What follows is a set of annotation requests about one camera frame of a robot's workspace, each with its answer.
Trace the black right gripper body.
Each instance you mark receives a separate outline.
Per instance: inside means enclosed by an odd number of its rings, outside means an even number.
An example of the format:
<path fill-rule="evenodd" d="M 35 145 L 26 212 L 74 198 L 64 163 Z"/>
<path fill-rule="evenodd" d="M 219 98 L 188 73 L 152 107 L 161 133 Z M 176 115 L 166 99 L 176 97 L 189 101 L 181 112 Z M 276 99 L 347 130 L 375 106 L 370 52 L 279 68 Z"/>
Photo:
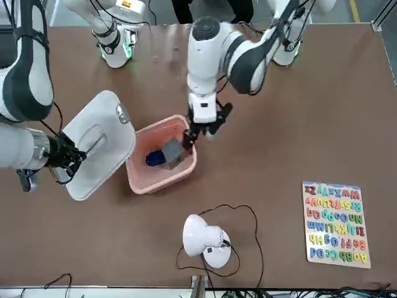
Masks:
<path fill-rule="evenodd" d="M 79 150 L 63 131 L 58 132 L 54 137 L 48 137 L 48 139 L 50 141 L 48 166 L 67 168 L 79 161 Z"/>

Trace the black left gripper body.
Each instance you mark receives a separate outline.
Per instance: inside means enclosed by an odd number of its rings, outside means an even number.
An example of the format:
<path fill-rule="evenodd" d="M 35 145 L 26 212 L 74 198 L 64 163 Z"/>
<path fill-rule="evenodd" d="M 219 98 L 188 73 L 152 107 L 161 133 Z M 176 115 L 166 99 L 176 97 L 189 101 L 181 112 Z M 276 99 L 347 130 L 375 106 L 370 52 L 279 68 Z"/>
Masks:
<path fill-rule="evenodd" d="M 189 135 L 198 135 L 199 133 L 203 133 L 204 135 L 214 135 L 218 130 L 218 123 L 217 122 L 210 122 L 210 123 L 196 123 L 191 122 L 187 133 Z"/>

